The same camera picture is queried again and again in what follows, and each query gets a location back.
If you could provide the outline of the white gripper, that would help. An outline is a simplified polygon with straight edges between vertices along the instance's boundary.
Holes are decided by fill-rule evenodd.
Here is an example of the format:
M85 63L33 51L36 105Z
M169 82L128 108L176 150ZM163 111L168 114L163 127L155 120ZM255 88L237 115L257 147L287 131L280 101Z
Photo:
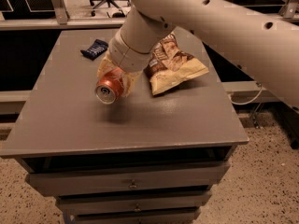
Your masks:
M142 53L130 48L122 39L121 31L118 31L108 43L108 51L99 63L97 77L102 78L118 66L125 71L121 75L124 87L122 97L127 97L140 78L140 72L148 65L150 57L150 52Z

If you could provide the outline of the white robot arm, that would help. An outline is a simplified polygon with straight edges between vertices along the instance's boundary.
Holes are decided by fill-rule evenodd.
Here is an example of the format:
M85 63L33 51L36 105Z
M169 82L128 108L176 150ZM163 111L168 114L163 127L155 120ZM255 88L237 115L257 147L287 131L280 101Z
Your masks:
M127 73L142 71L156 44L176 27L192 33L299 109L299 27L224 0L132 0L108 59Z

